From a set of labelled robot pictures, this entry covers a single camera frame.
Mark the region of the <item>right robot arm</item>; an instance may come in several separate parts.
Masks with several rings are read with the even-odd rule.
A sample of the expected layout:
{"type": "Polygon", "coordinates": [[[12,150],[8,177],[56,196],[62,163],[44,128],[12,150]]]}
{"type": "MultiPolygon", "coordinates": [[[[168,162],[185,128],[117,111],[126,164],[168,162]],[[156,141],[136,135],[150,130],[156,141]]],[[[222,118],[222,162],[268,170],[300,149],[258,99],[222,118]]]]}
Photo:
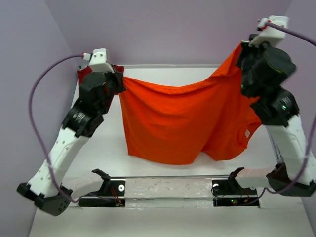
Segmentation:
{"type": "Polygon", "coordinates": [[[228,178],[228,190],[238,194],[245,188],[270,188],[271,193],[283,196],[312,196],[316,191],[312,142],[304,135],[293,94],[281,86],[296,71],[296,65],[285,51],[268,42],[252,46],[242,41],[236,66],[241,69],[241,93],[247,98],[258,97],[251,108],[281,160],[265,169],[236,169],[228,178]]]}

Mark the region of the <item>orange t-shirt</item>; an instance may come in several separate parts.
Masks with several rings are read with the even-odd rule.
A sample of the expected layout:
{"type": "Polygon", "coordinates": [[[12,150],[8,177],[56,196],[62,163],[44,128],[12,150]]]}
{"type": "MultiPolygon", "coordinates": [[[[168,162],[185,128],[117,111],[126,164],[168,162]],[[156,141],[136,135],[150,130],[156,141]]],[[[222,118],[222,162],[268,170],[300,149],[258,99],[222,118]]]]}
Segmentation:
{"type": "Polygon", "coordinates": [[[191,164],[204,152],[215,161],[240,155],[261,122],[253,98],[240,92],[237,46],[203,81],[166,86],[124,77],[119,95],[127,152],[171,165],[191,164]]]}

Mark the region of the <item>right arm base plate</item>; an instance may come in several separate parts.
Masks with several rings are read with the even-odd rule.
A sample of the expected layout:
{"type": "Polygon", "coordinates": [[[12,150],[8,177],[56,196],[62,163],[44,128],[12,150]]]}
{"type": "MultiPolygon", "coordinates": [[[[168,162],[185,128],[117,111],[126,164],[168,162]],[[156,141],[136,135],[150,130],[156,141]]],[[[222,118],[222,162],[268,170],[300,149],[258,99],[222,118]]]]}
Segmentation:
{"type": "Polygon", "coordinates": [[[212,180],[211,193],[214,207],[260,206],[256,189],[242,188],[227,179],[212,180]]]}

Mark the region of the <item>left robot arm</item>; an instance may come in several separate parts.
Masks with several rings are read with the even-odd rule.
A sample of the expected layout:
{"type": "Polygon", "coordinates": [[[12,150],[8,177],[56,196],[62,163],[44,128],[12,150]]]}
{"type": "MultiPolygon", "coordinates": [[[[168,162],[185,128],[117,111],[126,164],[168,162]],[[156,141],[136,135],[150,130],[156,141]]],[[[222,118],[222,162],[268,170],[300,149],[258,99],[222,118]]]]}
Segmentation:
{"type": "Polygon", "coordinates": [[[86,195],[101,198],[111,187],[111,177],[100,169],[64,181],[73,160],[104,121],[114,96],[126,90],[124,67],[111,67],[111,71],[96,72],[88,66],[78,72],[79,96],[62,121],[55,144],[51,151],[42,147],[42,166],[28,182],[17,187],[20,195],[51,216],[59,216],[70,203],[77,204],[86,195]]]}

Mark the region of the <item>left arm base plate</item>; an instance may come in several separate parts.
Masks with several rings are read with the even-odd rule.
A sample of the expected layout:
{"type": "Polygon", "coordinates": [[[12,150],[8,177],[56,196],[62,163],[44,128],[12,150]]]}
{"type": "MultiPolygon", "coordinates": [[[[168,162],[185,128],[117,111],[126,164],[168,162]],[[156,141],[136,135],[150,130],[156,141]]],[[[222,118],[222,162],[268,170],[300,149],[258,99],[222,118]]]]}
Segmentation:
{"type": "Polygon", "coordinates": [[[125,180],[111,179],[98,191],[85,195],[78,203],[80,207],[125,207],[125,180]]]}

